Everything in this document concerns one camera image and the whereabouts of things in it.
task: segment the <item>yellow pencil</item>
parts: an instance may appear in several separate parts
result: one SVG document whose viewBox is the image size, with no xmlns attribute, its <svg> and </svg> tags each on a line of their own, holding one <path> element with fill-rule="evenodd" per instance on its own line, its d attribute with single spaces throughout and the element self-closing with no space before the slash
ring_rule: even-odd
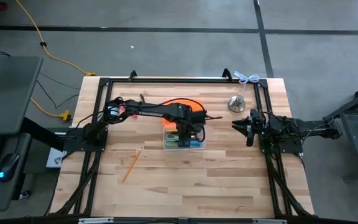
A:
<svg viewBox="0 0 358 224">
<path fill-rule="evenodd" d="M 127 173 L 125 174 L 124 179 L 122 180 L 122 183 L 124 183 L 124 181 L 127 179 L 128 175 L 129 175 L 129 172 L 132 170 L 133 166 L 135 165 L 135 162 L 136 162 L 137 158 L 139 157 L 140 152 L 142 150 L 143 150 L 143 147 L 140 147 L 139 152 L 137 152 L 137 154 L 135 156 L 135 159 L 132 161 L 131 166 L 128 168 Z"/>
</svg>

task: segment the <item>concrete floor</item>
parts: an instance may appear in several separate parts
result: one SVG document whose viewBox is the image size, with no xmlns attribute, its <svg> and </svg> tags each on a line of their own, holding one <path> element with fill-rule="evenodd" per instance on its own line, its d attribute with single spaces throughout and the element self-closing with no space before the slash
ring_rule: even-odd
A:
<svg viewBox="0 0 358 224">
<path fill-rule="evenodd" d="M 15 5 L 0 12 L 0 24 L 28 25 Z M 358 0 L 260 0 L 266 29 L 358 30 Z M 22 0 L 44 26 L 257 28 L 252 0 Z M 258 34 L 42 32 L 49 51 L 98 75 L 218 77 L 227 67 L 266 77 Z M 32 31 L 0 31 L 0 50 L 39 55 L 42 71 L 63 83 L 80 86 L 83 75 L 46 57 Z M 267 35 L 274 77 L 284 78 L 294 117 L 320 119 L 350 100 L 358 90 L 358 35 Z M 40 76 L 57 103 L 77 90 Z M 51 112 L 74 111 L 76 100 L 60 110 L 36 87 L 33 97 Z M 66 124 L 45 116 L 33 104 L 27 116 L 46 127 Z M 342 176 L 358 169 L 347 139 L 309 138 L 304 145 L 306 175 L 315 213 L 358 221 L 358 181 Z M 0 218 L 43 215 L 57 173 L 26 180 L 34 191 L 26 202 L 12 203 Z"/>
</svg>

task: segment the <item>yellow extension cord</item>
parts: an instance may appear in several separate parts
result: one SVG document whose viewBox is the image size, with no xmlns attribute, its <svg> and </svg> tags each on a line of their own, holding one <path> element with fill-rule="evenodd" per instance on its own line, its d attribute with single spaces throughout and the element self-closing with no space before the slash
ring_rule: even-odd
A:
<svg viewBox="0 0 358 224">
<path fill-rule="evenodd" d="M 38 29 L 37 24 L 34 22 L 33 18 L 31 17 L 31 15 L 27 12 L 27 10 L 24 8 L 24 6 L 19 2 L 19 0 L 16 0 L 16 2 L 18 3 L 18 5 L 23 9 L 23 11 L 27 14 L 27 16 L 29 17 L 29 19 L 31 20 L 31 22 L 33 23 L 35 29 L 37 29 L 38 35 L 40 36 L 41 42 L 45 43 L 44 38 L 42 37 L 41 31 Z M 74 63 L 71 62 L 67 62 L 66 60 L 62 60 L 58 57 L 55 57 L 53 55 L 51 55 L 49 53 L 49 51 L 47 50 L 46 46 L 42 46 L 45 50 L 45 53 L 47 53 L 47 55 L 55 60 L 58 60 L 59 62 L 63 62 L 66 63 L 68 65 L 71 65 L 72 67 L 75 67 L 76 69 L 78 69 L 79 71 L 81 71 L 85 76 L 93 76 L 96 75 L 94 72 L 86 72 L 84 70 L 82 70 L 80 67 L 76 66 Z M 70 111 L 66 110 L 64 113 L 62 114 L 53 114 L 53 113 L 49 113 L 48 111 L 44 110 L 33 98 L 31 98 L 31 101 L 34 103 L 35 106 L 38 107 L 38 109 L 42 112 L 44 112 L 45 114 L 51 116 L 51 117 L 55 117 L 55 118 L 61 118 L 64 121 L 68 121 L 71 117 L 70 115 Z"/>
</svg>

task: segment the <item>metal bell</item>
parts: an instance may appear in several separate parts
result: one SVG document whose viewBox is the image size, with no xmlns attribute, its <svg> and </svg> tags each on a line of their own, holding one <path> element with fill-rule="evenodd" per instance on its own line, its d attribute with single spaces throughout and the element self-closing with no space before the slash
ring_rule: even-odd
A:
<svg viewBox="0 0 358 224">
<path fill-rule="evenodd" d="M 242 95 L 233 96 L 229 100 L 229 108 L 236 113 L 244 111 L 246 109 L 244 97 Z"/>
</svg>

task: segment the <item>wooden tabletop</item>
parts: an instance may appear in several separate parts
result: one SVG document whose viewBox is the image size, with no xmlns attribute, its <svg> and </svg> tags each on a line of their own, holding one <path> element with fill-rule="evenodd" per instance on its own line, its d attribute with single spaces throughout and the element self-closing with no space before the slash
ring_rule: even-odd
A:
<svg viewBox="0 0 358 224">
<path fill-rule="evenodd" d="M 98 83 L 99 77 L 84 77 L 74 126 L 93 112 Z M 291 116 L 283 79 L 268 79 L 268 88 L 273 112 Z M 256 108 L 253 86 L 247 85 L 246 110 L 242 113 L 229 110 L 230 97 L 241 90 L 240 84 L 115 83 L 111 99 L 121 96 L 124 100 L 140 101 L 141 93 L 146 102 L 161 103 L 187 97 L 204 101 L 210 116 L 223 116 L 223 119 L 207 121 L 206 149 L 202 151 L 164 151 L 161 118 L 130 117 L 123 123 L 110 125 L 92 216 L 272 218 L 267 168 L 258 140 L 253 147 L 246 147 L 245 137 L 231 128 L 232 120 L 245 118 L 251 108 Z M 261 97 L 265 106 L 263 92 Z M 141 147 L 144 150 L 122 183 Z M 75 152 L 63 161 L 51 212 L 62 207 L 76 189 L 83 156 L 83 152 Z M 283 163 L 288 187 L 305 209 L 313 213 L 299 158 L 283 154 Z M 281 191 L 278 194 L 284 211 Z"/>
</svg>

